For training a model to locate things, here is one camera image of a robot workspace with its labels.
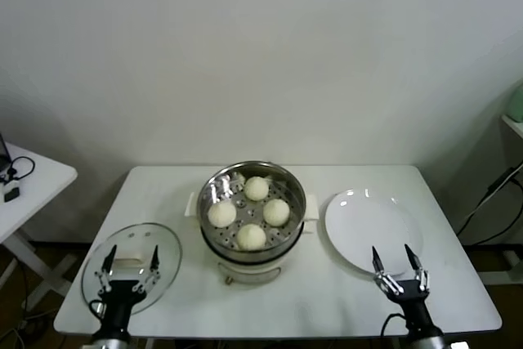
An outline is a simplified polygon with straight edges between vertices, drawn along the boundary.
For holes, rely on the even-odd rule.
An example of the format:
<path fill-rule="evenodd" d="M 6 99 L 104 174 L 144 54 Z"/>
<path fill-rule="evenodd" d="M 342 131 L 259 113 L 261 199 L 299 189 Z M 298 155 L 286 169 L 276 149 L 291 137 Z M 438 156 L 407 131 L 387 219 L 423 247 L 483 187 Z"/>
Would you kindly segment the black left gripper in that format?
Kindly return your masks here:
<path fill-rule="evenodd" d="M 95 272 L 100 284 L 98 294 L 105 305 L 99 329 L 103 333 L 127 333 L 132 308 L 145 299 L 160 279 L 159 246 L 156 245 L 149 266 L 140 269 L 137 281 L 110 282 L 116 251 L 117 246 L 114 245 L 102 262 L 101 269 Z"/>

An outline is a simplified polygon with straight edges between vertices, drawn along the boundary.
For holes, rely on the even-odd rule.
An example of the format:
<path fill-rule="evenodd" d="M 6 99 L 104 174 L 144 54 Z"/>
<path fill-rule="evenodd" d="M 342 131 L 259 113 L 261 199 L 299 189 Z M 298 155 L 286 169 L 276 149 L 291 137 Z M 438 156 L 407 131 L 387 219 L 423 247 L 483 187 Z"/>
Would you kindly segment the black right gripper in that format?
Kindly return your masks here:
<path fill-rule="evenodd" d="M 390 300 L 399 305 L 406 320 L 407 329 L 428 329 L 433 326 L 426 299 L 430 293 L 430 276 L 419 257 L 405 244 L 409 263 L 414 270 L 414 279 L 396 280 L 385 271 L 377 249 L 372 247 L 374 282 Z"/>

